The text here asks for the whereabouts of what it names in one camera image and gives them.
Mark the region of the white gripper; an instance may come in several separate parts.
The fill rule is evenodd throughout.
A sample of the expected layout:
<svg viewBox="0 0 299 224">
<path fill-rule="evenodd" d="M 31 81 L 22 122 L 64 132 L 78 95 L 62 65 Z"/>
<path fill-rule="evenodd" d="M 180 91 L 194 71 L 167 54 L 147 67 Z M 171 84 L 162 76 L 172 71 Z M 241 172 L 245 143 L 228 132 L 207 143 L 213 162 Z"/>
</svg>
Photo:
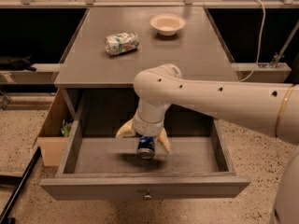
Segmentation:
<svg viewBox="0 0 299 224">
<path fill-rule="evenodd" d="M 133 120 L 124 123 L 116 133 L 117 138 L 133 137 L 136 133 L 144 136 L 156 136 L 156 144 L 165 152 L 170 152 L 170 142 L 164 129 L 164 122 L 150 123 L 135 114 Z"/>
</svg>

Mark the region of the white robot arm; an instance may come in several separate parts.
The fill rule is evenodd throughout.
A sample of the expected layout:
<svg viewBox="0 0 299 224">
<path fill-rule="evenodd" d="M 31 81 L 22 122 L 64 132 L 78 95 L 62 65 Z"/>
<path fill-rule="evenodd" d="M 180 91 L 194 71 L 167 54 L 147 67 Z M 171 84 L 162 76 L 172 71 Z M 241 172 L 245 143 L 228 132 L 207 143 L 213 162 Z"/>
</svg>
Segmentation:
<svg viewBox="0 0 299 224">
<path fill-rule="evenodd" d="M 168 152 L 164 114 L 179 105 L 299 145 L 299 87 L 293 84 L 188 80 L 169 63 L 138 73 L 134 91 L 137 110 L 118 137 L 151 136 Z"/>
</svg>

